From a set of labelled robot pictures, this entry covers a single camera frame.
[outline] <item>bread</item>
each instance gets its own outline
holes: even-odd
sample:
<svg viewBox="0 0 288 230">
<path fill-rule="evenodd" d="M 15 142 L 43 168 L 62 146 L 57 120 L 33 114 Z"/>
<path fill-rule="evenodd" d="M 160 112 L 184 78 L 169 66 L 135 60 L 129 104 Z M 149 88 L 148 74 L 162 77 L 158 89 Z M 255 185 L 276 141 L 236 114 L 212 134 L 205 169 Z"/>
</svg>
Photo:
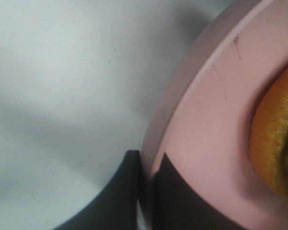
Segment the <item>bread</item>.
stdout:
<svg viewBox="0 0 288 230">
<path fill-rule="evenodd" d="M 250 132 L 253 170 L 272 191 L 288 196 L 284 151 L 288 143 L 288 68 L 259 103 Z"/>
</svg>

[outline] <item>black object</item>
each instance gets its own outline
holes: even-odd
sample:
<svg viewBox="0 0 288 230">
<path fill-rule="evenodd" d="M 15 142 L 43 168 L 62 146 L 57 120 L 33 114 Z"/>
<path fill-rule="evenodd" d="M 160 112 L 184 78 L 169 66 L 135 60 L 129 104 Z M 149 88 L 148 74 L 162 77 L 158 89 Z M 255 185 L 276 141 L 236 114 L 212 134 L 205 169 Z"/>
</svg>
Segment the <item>black object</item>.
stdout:
<svg viewBox="0 0 288 230">
<path fill-rule="evenodd" d="M 139 151 L 127 151 L 103 191 L 55 230 L 136 230 L 140 165 Z"/>
<path fill-rule="evenodd" d="M 155 180 L 153 230 L 244 230 L 200 198 L 166 154 Z"/>
</svg>

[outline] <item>white surface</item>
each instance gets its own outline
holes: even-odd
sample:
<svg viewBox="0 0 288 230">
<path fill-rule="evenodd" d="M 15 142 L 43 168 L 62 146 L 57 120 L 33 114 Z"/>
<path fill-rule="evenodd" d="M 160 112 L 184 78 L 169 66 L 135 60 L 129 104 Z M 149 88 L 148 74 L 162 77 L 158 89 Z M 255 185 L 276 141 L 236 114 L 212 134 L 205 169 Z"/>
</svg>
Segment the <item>white surface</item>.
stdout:
<svg viewBox="0 0 288 230">
<path fill-rule="evenodd" d="M 0 0 L 0 230 L 51 229 L 94 198 L 231 2 Z"/>
</svg>

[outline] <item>white table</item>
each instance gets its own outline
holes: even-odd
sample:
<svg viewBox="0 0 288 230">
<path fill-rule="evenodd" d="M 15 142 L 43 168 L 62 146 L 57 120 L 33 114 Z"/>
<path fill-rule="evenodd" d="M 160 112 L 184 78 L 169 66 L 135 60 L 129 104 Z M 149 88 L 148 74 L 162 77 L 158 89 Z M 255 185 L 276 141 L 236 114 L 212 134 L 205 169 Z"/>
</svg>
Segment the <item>white table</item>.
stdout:
<svg viewBox="0 0 288 230">
<path fill-rule="evenodd" d="M 51 229 L 91 201 L 232 1 L 0 0 L 0 230 Z"/>
</svg>

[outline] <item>pink plate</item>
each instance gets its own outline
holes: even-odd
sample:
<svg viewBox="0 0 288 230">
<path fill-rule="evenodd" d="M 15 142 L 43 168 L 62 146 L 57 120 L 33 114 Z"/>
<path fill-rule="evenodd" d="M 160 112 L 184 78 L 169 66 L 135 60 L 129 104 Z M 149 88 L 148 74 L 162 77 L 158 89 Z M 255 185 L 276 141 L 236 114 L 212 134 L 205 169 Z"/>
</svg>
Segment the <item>pink plate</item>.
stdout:
<svg viewBox="0 0 288 230">
<path fill-rule="evenodd" d="M 166 152 L 189 186 L 234 222 L 287 230 L 288 198 L 270 192 L 247 155 L 256 105 L 287 66 L 288 0 L 232 4 L 198 37 L 157 103 L 142 149 L 148 181 Z"/>
</svg>

